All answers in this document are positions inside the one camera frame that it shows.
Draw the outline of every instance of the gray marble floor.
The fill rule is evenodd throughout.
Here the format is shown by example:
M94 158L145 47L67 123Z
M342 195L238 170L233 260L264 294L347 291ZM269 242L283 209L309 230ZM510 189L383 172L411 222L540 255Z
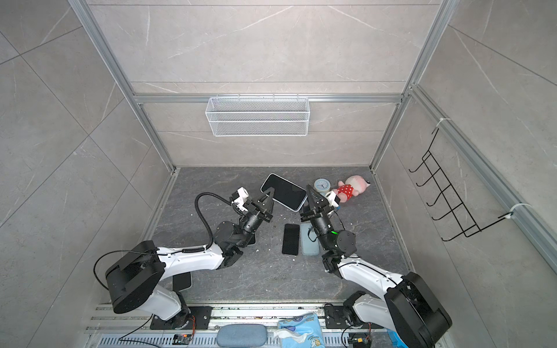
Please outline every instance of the gray marble floor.
M202 167L182 168L168 199L153 240L157 246L189 247L208 241L206 230L194 210L195 196L203 191L229 197L243 186L252 196L260 193L263 181L276 173L302 187L316 178L338 180L359 174L372 182L360 196L341 205L340 218L356 234L358 255L393 272L406 273L379 191L367 167ZM213 230L224 220L237 221L232 208L211 197L199 206ZM336 217L331 219L340 227ZM257 243L243 249L243 257L232 267L192 274L193 285L184 290L188 300L333 300L346 299L357 284L327 274L320 256L287 256L281 253L284 224L300 223L298 213L275 204L273 220L257 231Z

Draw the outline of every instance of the white wire mesh basket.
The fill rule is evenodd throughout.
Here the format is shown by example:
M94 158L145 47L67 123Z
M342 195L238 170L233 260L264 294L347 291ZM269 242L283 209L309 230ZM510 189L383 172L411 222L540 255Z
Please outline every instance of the white wire mesh basket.
M307 135L310 104L298 96L213 97L205 110L214 136Z

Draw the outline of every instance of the black wire hook rack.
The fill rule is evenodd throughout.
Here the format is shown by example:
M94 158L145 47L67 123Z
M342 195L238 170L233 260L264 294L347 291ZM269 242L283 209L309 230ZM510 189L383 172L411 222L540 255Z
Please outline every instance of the black wire hook rack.
M503 221L504 219L510 217L510 216L513 214L513 212L507 212L507 213L505 213L505 214L503 214L503 215L497 217L497 220L496 220L495 222L490 223L490 224L487 225L486 227L481 228L481 227L478 225L478 223L476 222L476 220L474 219L474 217L473 217L472 214L470 213L470 210L468 209L468 207L466 206L466 204L464 203L464 201L462 200L462 198L461 198L460 195L458 194L457 190L455 189L455 187L453 186L453 184L452 184L451 181L449 180L447 174L445 174L444 170L443 170L443 169L441 168L441 166L439 165L439 162L435 159L435 157L434 157L433 154L431 153L431 146L433 145L433 142L435 141L435 138L436 138L438 132L439 132L439 128L435 128L435 129L433 130L433 132L431 133L431 134L435 133L435 135L433 136L433 139L431 140L431 143L429 144L429 147L427 148L426 153L422 156L422 162L420 163L420 165L419 165L415 170L410 170L410 169L409 169L408 171L409 171L410 173L415 173L422 165L425 165L425 166L426 166L426 168L427 168L427 170L428 170L428 172L429 172L429 174L430 174L430 177L429 177L423 184L421 184L421 185L419 185L418 183L416 183L416 186L417 186L417 187L422 187L422 186L424 186L425 184L427 184L431 179L433 179L433 181L434 181L435 184L437 185L437 188L439 189L439 194L437 195L437 198L435 199L435 201L434 201L432 204L429 204L429 203L427 203L427 202L426 202L426 204L427 204L429 207L432 207L432 206L434 206L434 205L437 203L437 201L439 200L440 197L443 197L443 199L445 200L445 202L447 203L447 205L448 205L448 207L449 207L449 209L450 209L445 215L441 216L440 218L435 219L434 217L431 217L432 220L434 220L434 221L439 221L439 220L441 220L442 218L444 218L445 216L447 216L447 215L449 215L449 214L452 214L452 215L454 216L456 222L458 223L458 226L460 227L461 232L460 232L459 234L457 234L456 236L454 236L454 237L452 237L452 238L449 238L449 239L444 239L443 237L441 237L441 240L443 240L444 242L449 242L449 241L452 241L453 239L455 239L456 237L458 237L458 236L460 236L460 235L462 235L462 234L464 234L464 236L465 236L466 238L469 238L469 237L472 237L474 234L480 233L480 232L484 231L485 229L487 229L488 227L491 227L491 226L495 225L496 223L498 223L498 222L500 222L500 221ZM427 164L427 162L426 162L429 158L431 158L431 159L435 162L435 164L437 164L437 167L438 167L438 168L437 168L437 170L436 170L435 172L433 172L433 171L431 170L431 168L428 166L428 164ZM435 175L436 175L437 173L439 173L439 172L441 172L441 174L443 174L443 176L445 177L446 181L448 182L448 185L447 185L445 188L443 188L443 189L441 188L441 186L439 185L439 182L438 182L437 179L435 178ZM452 188L452 190L453 190L454 193L456 194L456 197L458 198L458 202L459 202L459 203L458 203L457 205L455 205L454 207L451 207L451 204L449 203L447 197L445 196L445 191L446 191L447 189L449 189L449 188ZM472 222L473 222L473 225L470 226L470 227L468 227L468 228L466 228L466 229L464 229L464 228L462 227L461 222L458 220L458 217L457 217L456 214L455 214L455 209L457 209L457 208L460 207L460 206L463 206L464 209L466 209L466 212L468 213L468 215L470 216L470 218L472 219ZM475 232L472 233L472 234L466 234L467 231L471 230L471 229L474 228L474 227L477 227L478 230L475 231Z

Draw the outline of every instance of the red polka dot dress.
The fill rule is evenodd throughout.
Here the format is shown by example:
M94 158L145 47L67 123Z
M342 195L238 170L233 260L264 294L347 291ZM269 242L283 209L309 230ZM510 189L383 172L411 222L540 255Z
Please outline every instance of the red polka dot dress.
M349 200L350 198L352 198L352 192L354 191L354 188L352 187L352 185L344 185L339 187L339 193L344 193L346 195L346 200Z

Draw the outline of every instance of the clock face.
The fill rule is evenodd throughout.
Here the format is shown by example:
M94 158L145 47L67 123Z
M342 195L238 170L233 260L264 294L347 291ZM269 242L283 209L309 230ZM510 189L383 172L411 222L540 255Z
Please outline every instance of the clock face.
M314 187L319 191L329 190L331 188L331 183L327 179L317 179L315 180Z

